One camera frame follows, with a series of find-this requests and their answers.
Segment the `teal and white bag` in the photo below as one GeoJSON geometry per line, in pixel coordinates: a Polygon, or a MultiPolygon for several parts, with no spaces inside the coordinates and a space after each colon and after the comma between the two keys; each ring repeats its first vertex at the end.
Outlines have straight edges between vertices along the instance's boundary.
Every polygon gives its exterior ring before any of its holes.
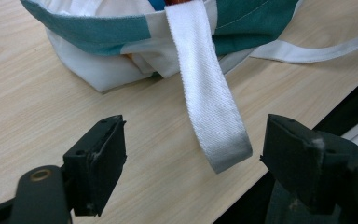
{"type": "Polygon", "coordinates": [[[358,49],[358,38],[326,49],[277,40],[301,0],[193,0],[164,10],[163,0],[21,2],[63,64],[97,91],[181,72],[190,120],[217,173],[252,155],[224,73],[249,56],[314,63],[358,49]]]}

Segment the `white strap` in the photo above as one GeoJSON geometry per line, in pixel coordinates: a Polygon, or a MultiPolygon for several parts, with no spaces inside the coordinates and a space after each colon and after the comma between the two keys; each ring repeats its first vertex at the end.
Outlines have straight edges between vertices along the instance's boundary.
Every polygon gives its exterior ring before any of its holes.
{"type": "Polygon", "coordinates": [[[252,155],[252,148],[219,67],[202,1],[166,7],[177,48],[190,120],[216,173],[252,155]]]}
{"type": "Polygon", "coordinates": [[[275,40],[258,47],[250,56],[283,63],[317,63],[335,59],[356,50],[358,50],[358,37],[324,49],[306,49],[282,40],[275,40]]]}

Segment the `wooden table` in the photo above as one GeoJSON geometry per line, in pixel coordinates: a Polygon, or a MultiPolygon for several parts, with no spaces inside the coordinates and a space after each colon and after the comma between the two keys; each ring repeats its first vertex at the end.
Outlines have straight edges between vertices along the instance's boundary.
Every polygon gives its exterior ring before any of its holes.
{"type": "MultiPolygon", "coordinates": [[[[326,47],[358,35],[358,0],[306,0],[281,39],[326,47]]],[[[325,63],[249,59],[227,76],[254,156],[220,175],[193,133],[180,76],[100,94],[66,69],[20,1],[0,1],[0,203],[22,174],[62,165],[96,121],[122,114],[128,160],[102,217],[75,223],[211,223],[266,171],[267,114],[312,128],[358,85],[358,51],[325,63]]]]}

